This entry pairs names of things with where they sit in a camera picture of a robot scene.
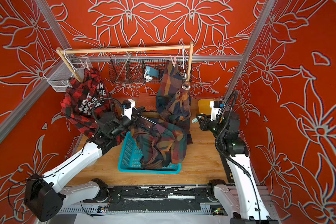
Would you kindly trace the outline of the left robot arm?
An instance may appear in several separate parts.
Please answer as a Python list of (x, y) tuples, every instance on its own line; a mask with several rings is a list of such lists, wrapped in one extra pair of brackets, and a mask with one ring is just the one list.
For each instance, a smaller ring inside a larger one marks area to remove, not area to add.
[[(117, 103), (122, 115), (117, 117), (109, 111), (97, 118), (95, 111), (98, 105), (106, 100)], [(124, 132), (137, 120), (144, 109), (135, 109), (135, 101), (128, 99), (120, 103), (114, 98), (101, 98), (91, 106), (91, 114), (98, 129), (84, 144), (83, 148), (68, 160), (42, 175), (37, 173), (26, 180), (24, 204), (41, 221), (53, 218), (63, 207), (107, 195), (99, 181), (69, 187), (67, 183), (79, 172), (93, 165), (113, 147), (119, 145)]]

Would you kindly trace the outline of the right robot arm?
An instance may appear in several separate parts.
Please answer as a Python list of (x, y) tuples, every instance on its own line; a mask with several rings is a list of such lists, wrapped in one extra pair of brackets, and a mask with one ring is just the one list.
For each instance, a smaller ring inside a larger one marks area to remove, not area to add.
[(210, 115), (196, 115), (200, 129), (215, 137), (215, 148), (230, 169), (237, 196), (223, 180), (210, 180), (206, 194), (223, 206), (231, 224), (277, 224), (260, 196), (246, 143), (239, 136), (240, 118), (233, 112), (238, 95), (233, 91), (227, 101), (210, 102)]

